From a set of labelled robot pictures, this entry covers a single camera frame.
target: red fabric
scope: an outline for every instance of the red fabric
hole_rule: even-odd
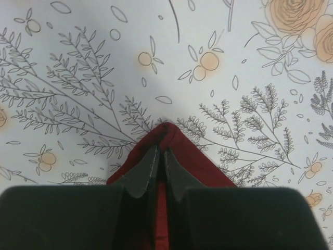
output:
[[[181,131],[169,122],[162,123],[150,131],[130,152],[123,166],[112,175],[107,184],[118,180],[135,165],[155,144],[161,150],[171,148],[178,162],[196,179],[209,187],[235,186]],[[168,250],[168,218],[165,183],[159,183],[157,204],[156,250]],[[137,239],[134,249],[151,250],[146,238]]]

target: curved line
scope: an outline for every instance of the curved line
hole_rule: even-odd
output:
[[[171,9],[172,9],[172,13],[173,13],[173,16],[175,17],[175,21],[176,21],[176,25],[177,25],[177,35],[178,35],[178,43],[180,42],[180,31],[179,31],[179,23],[178,23],[178,18],[177,18],[177,15],[176,15],[176,11],[175,11],[175,8],[173,7],[172,5],[172,2],[171,0],[169,0],[169,3],[170,3],[170,6],[171,6]]]
[[[244,47],[246,47],[246,45],[248,45],[248,43],[252,40],[252,38],[254,38],[256,35],[259,35],[259,33],[257,33],[257,34],[254,34],[247,42],[246,42],[246,44],[244,45]]]

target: folded cloth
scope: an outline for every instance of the folded cloth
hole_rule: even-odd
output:
[[[156,144],[159,144],[162,151],[170,148],[178,162],[204,185],[213,188],[235,186],[176,125],[169,122],[158,125],[142,138],[132,149],[122,167],[108,179],[107,184],[112,184],[136,166],[146,152]],[[155,249],[167,250],[169,242],[165,183],[160,181],[158,187]],[[129,247],[133,249],[151,250],[148,238],[139,232],[136,232],[135,239],[132,238],[131,244],[132,246]]]

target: patterned surface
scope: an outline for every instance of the patterned surface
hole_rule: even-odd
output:
[[[171,120],[333,235],[333,2],[2,0],[0,187],[104,184]]]

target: orange rose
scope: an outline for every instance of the orange rose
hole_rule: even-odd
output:
[[[315,194],[310,194],[305,199],[308,202],[308,204],[309,204],[310,207],[314,207],[314,206],[318,205],[322,201],[323,196],[320,193],[315,193]]]
[[[0,128],[3,125],[5,125],[6,121],[7,121],[6,113],[2,109],[0,109]]]
[[[317,57],[326,63],[333,63],[333,16],[323,15],[315,28],[314,45]]]
[[[268,0],[266,17],[284,34],[301,34],[325,13],[328,0]]]

